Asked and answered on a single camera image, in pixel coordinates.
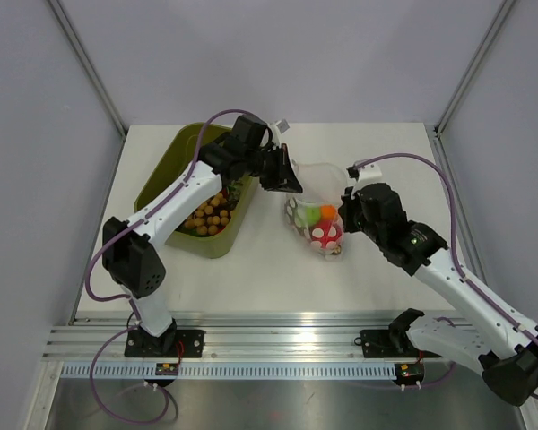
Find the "olive green plastic bin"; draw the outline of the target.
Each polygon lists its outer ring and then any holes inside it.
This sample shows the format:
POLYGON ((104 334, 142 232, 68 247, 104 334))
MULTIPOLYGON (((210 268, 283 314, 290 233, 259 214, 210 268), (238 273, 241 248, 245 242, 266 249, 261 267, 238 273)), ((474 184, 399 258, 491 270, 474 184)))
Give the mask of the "olive green plastic bin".
MULTIPOLYGON (((138 194, 134 202, 135 211, 153 201, 183 173, 194 156, 201 127, 200 123, 193 123, 184 126, 176 134, 138 194)), ((234 244, 258 186, 259 180, 256 177, 244 176, 222 190, 230 209, 234 211, 234 217, 227 226, 221 227, 216 235, 199 236, 193 231, 181 228, 169 236, 165 245, 209 259, 217 259, 227 254, 234 244)))

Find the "orange fruit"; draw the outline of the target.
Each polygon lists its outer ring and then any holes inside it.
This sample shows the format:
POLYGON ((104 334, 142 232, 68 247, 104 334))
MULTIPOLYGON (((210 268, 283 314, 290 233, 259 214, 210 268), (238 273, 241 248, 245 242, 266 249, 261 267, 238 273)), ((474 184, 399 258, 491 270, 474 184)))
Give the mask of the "orange fruit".
POLYGON ((324 219, 333 219, 336 215, 336 208, 332 205, 324 205, 320 207, 320 213, 324 219))

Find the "red apple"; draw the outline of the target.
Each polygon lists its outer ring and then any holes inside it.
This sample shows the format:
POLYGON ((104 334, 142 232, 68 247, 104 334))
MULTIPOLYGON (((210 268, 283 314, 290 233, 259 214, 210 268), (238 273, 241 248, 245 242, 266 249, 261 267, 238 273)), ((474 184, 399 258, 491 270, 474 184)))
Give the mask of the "red apple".
POLYGON ((342 242, 343 231, 330 219, 318 222, 309 230, 310 244, 316 249, 333 251, 342 242))

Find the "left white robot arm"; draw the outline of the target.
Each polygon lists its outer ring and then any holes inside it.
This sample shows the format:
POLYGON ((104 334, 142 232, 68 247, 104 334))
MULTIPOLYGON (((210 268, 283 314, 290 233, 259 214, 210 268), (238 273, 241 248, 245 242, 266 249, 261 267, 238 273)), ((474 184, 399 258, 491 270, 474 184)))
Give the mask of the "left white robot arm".
POLYGON ((169 236, 204 202, 243 176, 258 178, 268 192, 300 194, 300 184, 286 144, 285 121, 268 124, 238 110, 231 129, 211 142, 204 140, 206 121, 195 153, 179 178, 126 220, 109 219, 102 229, 102 266, 126 292, 139 323, 128 343, 167 356, 179 345, 177 324, 161 294, 166 268, 159 256, 169 236))

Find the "clear zip top bag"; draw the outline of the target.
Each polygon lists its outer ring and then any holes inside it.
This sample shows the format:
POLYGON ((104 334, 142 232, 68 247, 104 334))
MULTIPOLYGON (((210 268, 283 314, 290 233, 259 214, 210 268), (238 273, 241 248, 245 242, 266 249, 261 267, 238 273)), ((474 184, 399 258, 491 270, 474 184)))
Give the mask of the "clear zip top bag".
POLYGON ((343 252, 343 221, 339 215, 345 174, 330 163, 292 162, 302 193, 289 193, 283 204, 286 224, 315 254, 334 260, 343 252))

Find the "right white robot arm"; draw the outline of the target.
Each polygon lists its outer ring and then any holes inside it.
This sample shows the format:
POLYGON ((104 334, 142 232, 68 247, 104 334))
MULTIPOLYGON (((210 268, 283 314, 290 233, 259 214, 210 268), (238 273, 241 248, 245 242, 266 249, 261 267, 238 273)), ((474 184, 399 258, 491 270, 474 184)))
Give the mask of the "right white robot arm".
POLYGON ((409 308, 388 325, 392 351, 434 353, 479 374, 512 406, 538 389, 538 323, 491 291, 457 259, 455 248, 426 224, 409 220, 385 183, 348 187, 340 215, 348 233, 365 234, 395 267, 443 297, 474 328, 445 325, 409 308))

